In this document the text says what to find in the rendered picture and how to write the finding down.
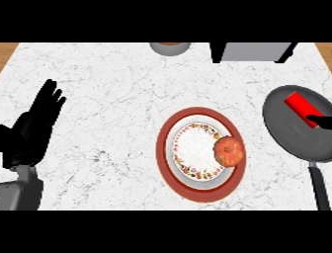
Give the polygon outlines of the orange pumpkin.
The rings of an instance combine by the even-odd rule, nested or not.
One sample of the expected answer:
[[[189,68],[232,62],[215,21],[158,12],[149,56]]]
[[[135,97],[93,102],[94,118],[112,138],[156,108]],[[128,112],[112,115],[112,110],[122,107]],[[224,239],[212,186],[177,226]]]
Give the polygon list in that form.
[[[233,136],[223,136],[214,143],[214,158],[223,167],[235,167],[243,159],[243,146]]]

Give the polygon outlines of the red round placemat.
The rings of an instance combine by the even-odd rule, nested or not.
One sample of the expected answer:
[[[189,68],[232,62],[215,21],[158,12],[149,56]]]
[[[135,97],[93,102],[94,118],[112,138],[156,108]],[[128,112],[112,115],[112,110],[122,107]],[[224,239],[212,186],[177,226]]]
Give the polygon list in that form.
[[[242,159],[239,165],[233,168],[232,176],[223,181],[221,185],[211,190],[196,190],[184,185],[184,183],[175,178],[167,162],[167,138],[169,137],[169,131],[175,123],[190,116],[209,117],[223,125],[223,128],[229,130],[240,144],[243,144],[243,139],[230,120],[218,112],[202,107],[186,108],[174,113],[161,128],[156,142],[156,158],[165,182],[174,192],[184,198],[199,203],[211,203],[224,199],[236,190],[245,174],[246,159]]]

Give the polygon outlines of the dark grey frying pan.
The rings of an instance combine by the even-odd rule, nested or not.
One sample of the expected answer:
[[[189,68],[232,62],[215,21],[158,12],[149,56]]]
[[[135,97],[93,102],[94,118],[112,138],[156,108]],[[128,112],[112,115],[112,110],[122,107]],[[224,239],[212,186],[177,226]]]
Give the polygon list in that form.
[[[332,103],[317,92],[297,85],[283,85],[267,95],[263,105],[264,123],[277,145],[308,162],[316,206],[320,211],[329,211],[323,177],[316,164],[332,162],[332,130],[307,125],[285,103],[294,93],[303,96],[323,116],[332,117]]]

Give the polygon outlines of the red can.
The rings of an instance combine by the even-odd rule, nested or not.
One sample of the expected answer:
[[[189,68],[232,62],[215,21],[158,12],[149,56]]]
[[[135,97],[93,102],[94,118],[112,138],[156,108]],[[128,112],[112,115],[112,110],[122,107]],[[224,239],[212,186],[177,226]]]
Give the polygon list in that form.
[[[295,112],[295,114],[300,116],[300,118],[303,119],[303,121],[305,122],[305,124],[311,127],[316,128],[317,127],[317,123],[314,123],[307,116],[317,116],[322,117],[323,114],[320,113],[320,111],[314,108],[314,106],[311,105],[311,103],[305,100],[305,98],[301,96],[301,94],[294,91],[288,97],[283,100],[285,104],[288,105],[288,107],[291,108],[291,110]]]

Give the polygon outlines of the grey round pot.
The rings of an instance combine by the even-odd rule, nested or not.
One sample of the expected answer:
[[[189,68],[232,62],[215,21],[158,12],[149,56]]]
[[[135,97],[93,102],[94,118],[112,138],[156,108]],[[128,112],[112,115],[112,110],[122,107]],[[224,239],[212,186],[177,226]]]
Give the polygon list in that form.
[[[152,50],[162,56],[177,56],[187,51],[189,47],[189,42],[150,43]]]

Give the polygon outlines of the grey appliance with black legs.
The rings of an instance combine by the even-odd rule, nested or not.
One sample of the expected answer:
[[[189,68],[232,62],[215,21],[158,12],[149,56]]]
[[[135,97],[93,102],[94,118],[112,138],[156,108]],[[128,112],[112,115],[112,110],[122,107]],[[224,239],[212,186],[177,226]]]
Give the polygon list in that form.
[[[212,42],[211,60],[214,63],[221,61],[285,63],[292,56],[295,46],[295,42]]]

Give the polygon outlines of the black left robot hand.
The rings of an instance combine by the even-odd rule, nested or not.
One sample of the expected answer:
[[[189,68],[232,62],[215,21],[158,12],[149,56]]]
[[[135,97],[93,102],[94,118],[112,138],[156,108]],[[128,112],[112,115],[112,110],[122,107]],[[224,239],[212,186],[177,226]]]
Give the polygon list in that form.
[[[36,165],[45,156],[53,127],[66,97],[48,79],[38,92],[30,110],[17,118],[11,127],[0,125],[0,152],[2,167]]]

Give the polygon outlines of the white floral plate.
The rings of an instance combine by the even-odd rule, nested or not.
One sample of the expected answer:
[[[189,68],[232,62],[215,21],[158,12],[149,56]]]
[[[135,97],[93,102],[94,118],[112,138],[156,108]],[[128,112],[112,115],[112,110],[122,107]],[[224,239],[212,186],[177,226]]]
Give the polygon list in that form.
[[[227,181],[233,167],[215,161],[214,144],[230,130],[208,116],[192,115],[175,121],[165,138],[165,161],[172,176],[193,190],[212,190]]]

